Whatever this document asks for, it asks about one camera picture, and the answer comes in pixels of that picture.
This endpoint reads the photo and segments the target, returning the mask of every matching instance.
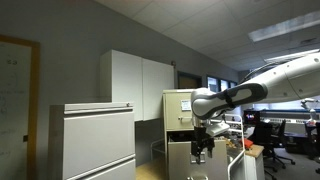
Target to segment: ceiling light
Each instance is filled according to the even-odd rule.
[[[298,31],[304,28],[312,27],[318,24],[320,24],[320,11],[315,11],[275,25],[268,26],[263,29],[253,31],[248,35],[253,42],[257,42]]]
[[[289,55],[285,55],[285,56],[279,56],[279,57],[275,57],[275,58],[264,59],[264,61],[266,63],[286,61],[286,60],[290,60],[290,59],[303,57],[303,56],[306,56],[308,54],[312,54],[312,53],[316,53],[316,52],[319,52],[319,49],[313,49],[313,50],[303,51],[303,52],[289,54]]]

